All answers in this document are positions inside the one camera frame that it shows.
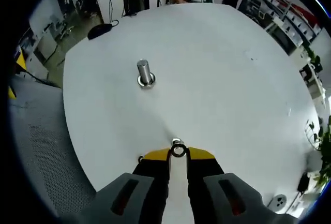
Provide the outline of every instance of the metal peg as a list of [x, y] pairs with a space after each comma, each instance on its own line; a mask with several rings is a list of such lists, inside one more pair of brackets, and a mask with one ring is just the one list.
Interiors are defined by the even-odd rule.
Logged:
[[153, 87], [155, 83], [155, 76], [153, 73], [151, 73], [149, 69], [149, 64], [148, 61], [145, 59], [141, 59], [137, 62], [137, 67], [139, 71], [139, 76], [138, 76], [138, 84], [142, 87], [148, 87], [151, 88]]

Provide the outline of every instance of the white round table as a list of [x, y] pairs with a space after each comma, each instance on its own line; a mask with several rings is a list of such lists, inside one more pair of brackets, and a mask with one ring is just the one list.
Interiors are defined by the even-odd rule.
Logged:
[[[156, 76], [149, 90], [137, 84], [141, 58]], [[83, 39], [66, 55], [64, 107], [78, 160], [97, 191], [132, 172], [139, 155], [179, 137], [213, 153], [264, 203], [278, 193], [288, 202], [295, 196], [310, 147], [305, 123], [318, 124], [283, 49], [248, 17], [217, 4], [142, 11]], [[179, 195], [167, 204], [183, 206]]]

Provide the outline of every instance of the yellow object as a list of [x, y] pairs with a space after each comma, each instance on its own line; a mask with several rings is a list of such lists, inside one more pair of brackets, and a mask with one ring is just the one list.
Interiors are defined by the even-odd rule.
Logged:
[[20, 55], [19, 55], [19, 58], [16, 60], [16, 63], [19, 66], [21, 66], [24, 70], [26, 70], [25, 59], [24, 59], [23, 52], [22, 52], [21, 48], [20, 48]]
[[215, 159], [214, 155], [205, 150], [189, 147], [191, 159]]
[[151, 151], [147, 153], [143, 159], [149, 159], [149, 160], [167, 160], [168, 157], [169, 148]]
[[8, 89], [8, 94], [9, 94], [9, 98], [16, 99], [16, 94], [10, 86], [9, 86], [9, 89]]

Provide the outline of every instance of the metal cylinder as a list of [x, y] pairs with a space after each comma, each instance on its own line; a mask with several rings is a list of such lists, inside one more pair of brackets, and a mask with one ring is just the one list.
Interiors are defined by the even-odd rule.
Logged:
[[141, 77], [141, 82], [144, 84], [148, 84], [151, 80], [151, 71], [149, 70], [148, 61], [145, 59], [141, 59], [137, 62], [138, 71]]

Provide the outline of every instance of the black mouse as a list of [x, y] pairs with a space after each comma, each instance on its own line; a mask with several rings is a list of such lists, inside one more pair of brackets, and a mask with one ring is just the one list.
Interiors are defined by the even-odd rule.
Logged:
[[89, 40], [99, 37], [102, 34], [109, 32], [113, 28], [112, 24], [99, 24], [94, 26], [87, 34]]

